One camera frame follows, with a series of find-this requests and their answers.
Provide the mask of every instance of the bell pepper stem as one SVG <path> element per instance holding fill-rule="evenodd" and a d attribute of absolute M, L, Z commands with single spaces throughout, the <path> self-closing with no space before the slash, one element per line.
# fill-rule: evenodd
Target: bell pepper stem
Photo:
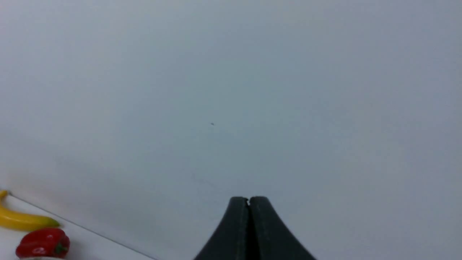
<path fill-rule="evenodd" d="M 61 243 L 58 243 L 58 245 L 55 248 L 55 253 L 60 254 L 63 251 L 67 251 L 67 247 L 63 247 Z"/>

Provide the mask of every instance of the white surface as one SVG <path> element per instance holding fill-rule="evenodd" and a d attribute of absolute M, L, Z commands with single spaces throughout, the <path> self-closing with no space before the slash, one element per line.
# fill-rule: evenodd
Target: white surface
<path fill-rule="evenodd" d="M 12 210 L 50 216 L 58 220 L 62 225 L 62 229 L 71 239 L 67 260 L 152 260 L 12 196 L 8 196 L 3 205 Z M 26 234 L 27 232 L 0 227 L 0 259 L 17 259 L 15 255 L 16 247 Z"/>
<path fill-rule="evenodd" d="M 320 260 L 461 258 L 461 1 L 0 2 L 18 197 L 160 260 L 255 194 Z"/>

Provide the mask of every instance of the yellow banana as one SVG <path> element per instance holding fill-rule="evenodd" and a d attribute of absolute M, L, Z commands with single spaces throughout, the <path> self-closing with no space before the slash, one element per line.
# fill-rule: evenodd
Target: yellow banana
<path fill-rule="evenodd" d="M 0 200 L 7 195 L 8 191 L 0 191 Z M 9 210 L 0 203 L 0 226 L 22 231 L 34 231 L 46 227 L 59 227 L 59 223 L 50 217 Z"/>

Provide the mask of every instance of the banana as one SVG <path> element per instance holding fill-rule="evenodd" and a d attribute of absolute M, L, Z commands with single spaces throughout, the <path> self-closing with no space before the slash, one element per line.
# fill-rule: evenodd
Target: banana
<path fill-rule="evenodd" d="M 8 195 L 8 191 L 0 191 L 0 200 Z M 34 231 L 46 227 L 59 227 L 59 223 L 46 216 L 32 215 L 12 211 L 0 203 L 0 226 L 21 231 Z"/>

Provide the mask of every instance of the red bell pepper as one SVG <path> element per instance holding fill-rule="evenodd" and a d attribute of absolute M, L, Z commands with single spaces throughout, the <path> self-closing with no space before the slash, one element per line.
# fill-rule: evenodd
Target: red bell pepper
<path fill-rule="evenodd" d="M 16 248 L 19 258 L 50 256 L 64 258 L 69 251 L 69 237 L 57 228 L 44 228 L 25 235 Z"/>

